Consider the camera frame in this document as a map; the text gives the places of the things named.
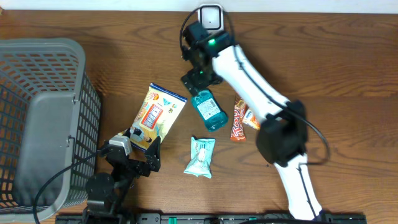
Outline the blue mouthwash bottle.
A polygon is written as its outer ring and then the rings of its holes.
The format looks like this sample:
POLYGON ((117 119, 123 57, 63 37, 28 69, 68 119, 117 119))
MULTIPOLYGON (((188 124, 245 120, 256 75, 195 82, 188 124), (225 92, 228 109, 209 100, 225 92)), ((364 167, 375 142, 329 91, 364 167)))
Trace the blue mouthwash bottle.
POLYGON ((220 108, 210 90, 202 90, 191 97, 192 106, 196 109, 209 132, 217 131, 227 122, 226 113, 220 108))

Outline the teal small snack packet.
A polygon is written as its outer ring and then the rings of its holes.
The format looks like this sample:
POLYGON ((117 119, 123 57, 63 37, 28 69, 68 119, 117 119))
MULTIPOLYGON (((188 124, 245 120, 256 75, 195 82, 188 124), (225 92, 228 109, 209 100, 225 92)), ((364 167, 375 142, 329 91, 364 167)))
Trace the teal small snack packet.
POLYGON ((184 173, 195 175, 196 177, 212 178, 210 165, 215 143, 216 139, 213 138, 197 139, 194 136, 191 137, 191 161, 188 163, 184 173))

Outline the orange small snack packet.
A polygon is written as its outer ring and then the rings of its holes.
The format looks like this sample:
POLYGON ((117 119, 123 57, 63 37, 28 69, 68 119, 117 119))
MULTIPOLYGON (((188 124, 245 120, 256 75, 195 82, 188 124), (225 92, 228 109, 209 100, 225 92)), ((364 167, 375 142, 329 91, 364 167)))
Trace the orange small snack packet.
POLYGON ((245 125, 252 127, 255 130, 259 130, 261 127, 261 125, 258 122, 258 120, 256 119, 254 113, 250 109, 246 110, 246 113, 243 117, 243 123, 245 125))

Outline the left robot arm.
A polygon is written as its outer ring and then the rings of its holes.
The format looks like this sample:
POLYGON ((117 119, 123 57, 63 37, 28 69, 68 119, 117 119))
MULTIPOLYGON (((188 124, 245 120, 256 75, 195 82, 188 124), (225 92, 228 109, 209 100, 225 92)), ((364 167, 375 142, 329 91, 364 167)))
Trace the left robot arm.
POLYGON ((88 194, 87 207, 83 211, 83 223, 135 223, 136 216, 123 208, 124 199, 141 176, 148 177, 159 171, 161 137, 156 137, 145 151, 145 161, 129 158, 132 151, 127 136, 115 135, 99 150, 113 167, 109 173, 100 172, 91 176, 85 189, 88 194))

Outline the orange chocolate bar wrapper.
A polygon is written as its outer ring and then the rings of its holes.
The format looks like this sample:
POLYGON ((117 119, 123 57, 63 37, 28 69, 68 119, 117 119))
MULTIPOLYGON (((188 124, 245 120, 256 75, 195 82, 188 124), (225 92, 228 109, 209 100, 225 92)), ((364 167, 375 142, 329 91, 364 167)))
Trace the orange chocolate bar wrapper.
POLYGON ((243 128, 243 118, 248 106, 244 100, 236 94, 233 111, 233 125, 231 128, 230 140, 236 142, 243 142, 246 140, 246 135, 243 128))

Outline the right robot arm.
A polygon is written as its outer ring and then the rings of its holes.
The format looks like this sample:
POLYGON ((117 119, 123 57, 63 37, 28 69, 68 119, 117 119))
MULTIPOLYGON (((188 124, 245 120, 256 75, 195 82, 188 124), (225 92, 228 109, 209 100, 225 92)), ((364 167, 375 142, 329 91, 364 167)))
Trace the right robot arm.
POLYGON ((308 128, 301 101, 290 101, 253 67, 232 33, 209 34, 198 21, 180 30, 182 58, 193 68, 182 77, 192 96, 226 81, 248 104, 260 122, 256 146, 277 169, 287 194, 290 214, 298 220, 317 220, 322 212, 310 180, 305 144, 308 128))

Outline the yellow snack bag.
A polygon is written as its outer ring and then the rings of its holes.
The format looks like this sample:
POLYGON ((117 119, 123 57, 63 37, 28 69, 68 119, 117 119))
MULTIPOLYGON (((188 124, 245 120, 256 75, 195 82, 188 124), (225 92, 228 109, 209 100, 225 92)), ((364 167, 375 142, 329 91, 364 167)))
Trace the yellow snack bag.
POLYGON ((145 151, 157 136, 164 140, 186 102, 185 97, 151 83, 133 123, 119 134, 130 131, 132 147, 145 151))

